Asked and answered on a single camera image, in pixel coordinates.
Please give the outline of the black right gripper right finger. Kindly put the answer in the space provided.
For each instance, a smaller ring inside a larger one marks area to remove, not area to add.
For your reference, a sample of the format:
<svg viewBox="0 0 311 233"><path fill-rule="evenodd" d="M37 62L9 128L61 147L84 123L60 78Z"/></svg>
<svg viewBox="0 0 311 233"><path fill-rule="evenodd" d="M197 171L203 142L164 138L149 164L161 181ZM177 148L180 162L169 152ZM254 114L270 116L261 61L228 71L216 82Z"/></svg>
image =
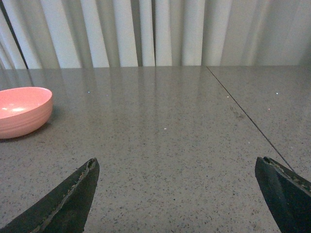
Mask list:
<svg viewBox="0 0 311 233"><path fill-rule="evenodd" d="M258 157L255 176L282 233L311 231L311 183L269 157Z"/></svg>

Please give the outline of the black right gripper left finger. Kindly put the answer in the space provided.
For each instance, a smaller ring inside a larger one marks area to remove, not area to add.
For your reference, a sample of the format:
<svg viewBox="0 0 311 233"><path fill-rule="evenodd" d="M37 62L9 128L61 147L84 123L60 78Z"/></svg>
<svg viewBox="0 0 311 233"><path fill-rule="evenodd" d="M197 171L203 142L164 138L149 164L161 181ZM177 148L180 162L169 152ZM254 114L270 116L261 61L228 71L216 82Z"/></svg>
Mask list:
<svg viewBox="0 0 311 233"><path fill-rule="evenodd" d="M41 200L1 228L2 233L82 233L100 165L91 158Z"/></svg>

